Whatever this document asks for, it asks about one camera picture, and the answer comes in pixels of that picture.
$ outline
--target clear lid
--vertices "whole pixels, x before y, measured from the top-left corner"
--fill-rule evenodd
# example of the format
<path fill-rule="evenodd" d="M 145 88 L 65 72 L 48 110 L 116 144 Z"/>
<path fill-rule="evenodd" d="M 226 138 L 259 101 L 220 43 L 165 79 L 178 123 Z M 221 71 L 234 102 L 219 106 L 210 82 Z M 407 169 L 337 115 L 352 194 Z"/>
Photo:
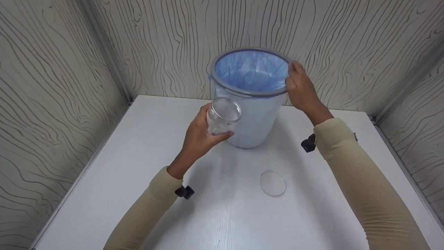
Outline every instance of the clear lid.
<path fill-rule="evenodd" d="M 281 196 L 287 189 L 282 175 L 272 170 L 262 172 L 259 183 L 262 191 L 269 196 Z"/>

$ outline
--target person's left hand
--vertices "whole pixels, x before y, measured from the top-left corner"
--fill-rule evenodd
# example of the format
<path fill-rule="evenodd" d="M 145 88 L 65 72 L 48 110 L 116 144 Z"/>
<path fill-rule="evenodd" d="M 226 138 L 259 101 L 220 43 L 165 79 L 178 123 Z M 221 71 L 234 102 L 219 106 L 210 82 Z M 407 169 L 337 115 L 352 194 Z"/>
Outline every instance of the person's left hand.
<path fill-rule="evenodd" d="M 204 156 L 211 148 L 234 135 L 227 132 L 219 135 L 211 135 L 206 127 L 206 111 L 211 106 L 208 103 L 200 108 L 199 113 L 190 123 L 185 134 L 182 150 L 168 166 L 168 173 L 176 179 L 182 179 L 185 172 L 196 160 Z"/>

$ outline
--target wood grain wallpaper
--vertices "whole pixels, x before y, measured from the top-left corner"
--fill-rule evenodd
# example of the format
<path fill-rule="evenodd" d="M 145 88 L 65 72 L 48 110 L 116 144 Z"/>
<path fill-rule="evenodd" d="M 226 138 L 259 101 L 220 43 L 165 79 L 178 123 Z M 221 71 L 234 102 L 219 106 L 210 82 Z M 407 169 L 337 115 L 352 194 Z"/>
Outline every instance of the wood grain wallpaper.
<path fill-rule="evenodd" d="M 230 48 L 299 60 L 333 109 L 375 113 L 436 42 L 441 0 L 94 0 L 133 95 L 211 99 Z"/>
<path fill-rule="evenodd" d="M 444 58 L 381 129 L 444 224 Z"/>
<path fill-rule="evenodd" d="M 0 1 L 0 249 L 27 249 L 127 104 L 70 0 Z"/>

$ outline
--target black clip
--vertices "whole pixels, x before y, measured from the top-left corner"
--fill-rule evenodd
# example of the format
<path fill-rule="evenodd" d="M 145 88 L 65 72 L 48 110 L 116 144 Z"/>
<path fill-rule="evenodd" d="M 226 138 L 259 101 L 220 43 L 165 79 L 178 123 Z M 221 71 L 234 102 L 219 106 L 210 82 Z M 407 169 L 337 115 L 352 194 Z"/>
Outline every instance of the black clip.
<path fill-rule="evenodd" d="M 185 199 L 189 199 L 193 194 L 194 190 L 190 186 L 178 188 L 174 193 L 179 197 L 184 197 Z"/>
<path fill-rule="evenodd" d="M 316 148 L 316 144 L 314 144 L 315 141 L 316 141 L 316 135 L 311 134 L 308 137 L 308 139 L 305 139 L 301 142 L 301 146 L 307 153 L 314 151 Z"/>

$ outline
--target blue plastic bag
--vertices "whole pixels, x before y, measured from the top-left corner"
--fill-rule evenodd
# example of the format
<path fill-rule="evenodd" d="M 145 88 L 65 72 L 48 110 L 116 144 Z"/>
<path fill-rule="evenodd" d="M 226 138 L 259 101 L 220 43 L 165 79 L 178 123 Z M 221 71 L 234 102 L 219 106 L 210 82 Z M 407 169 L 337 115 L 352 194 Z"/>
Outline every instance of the blue plastic bag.
<path fill-rule="evenodd" d="M 246 91 L 270 92 L 285 87 L 288 63 L 262 51 L 238 51 L 222 57 L 215 65 L 219 78 Z"/>

